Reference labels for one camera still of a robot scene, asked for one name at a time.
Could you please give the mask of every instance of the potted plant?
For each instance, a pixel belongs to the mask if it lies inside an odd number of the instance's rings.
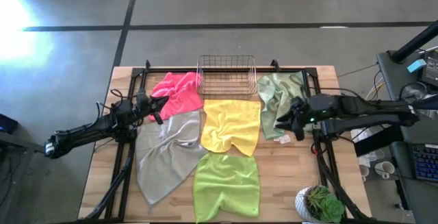
[[[295,208],[306,221],[314,223],[339,223],[344,205],[325,186],[302,189],[295,198]]]

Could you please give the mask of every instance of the keyboard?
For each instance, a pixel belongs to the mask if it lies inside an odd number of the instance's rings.
[[[438,182],[438,149],[424,145],[413,145],[411,149],[416,178]]]

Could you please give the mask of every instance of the metal wire basket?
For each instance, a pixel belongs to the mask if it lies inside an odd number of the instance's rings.
[[[257,93],[254,56],[202,55],[196,89],[204,99],[250,99]]]

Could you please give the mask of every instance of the concrete floor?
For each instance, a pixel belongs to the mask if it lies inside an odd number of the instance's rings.
[[[13,32],[22,26],[122,25],[129,0],[9,0],[0,17],[0,113],[18,136],[42,144],[56,129],[92,121],[104,101],[120,32]],[[170,23],[329,23],[434,21],[437,0],[137,0],[132,25]],[[258,64],[332,64],[338,75],[375,63],[423,27],[129,32],[122,66],[195,65],[201,54],[251,54]],[[438,45],[434,40],[427,46]],[[366,94],[377,67],[339,78]],[[77,216],[92,148],[58,160],[37,156],[25,177],[14,223]],[[373,216],[400,221],[391,181],[365,183]],[[411,216],[404,221],[412,222]]]

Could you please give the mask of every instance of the succulent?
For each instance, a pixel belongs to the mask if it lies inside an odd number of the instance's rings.
[[[327,187],[315,187],[307,195],[310,213],[321,221],[339,223],[345,211],[344,205]]]

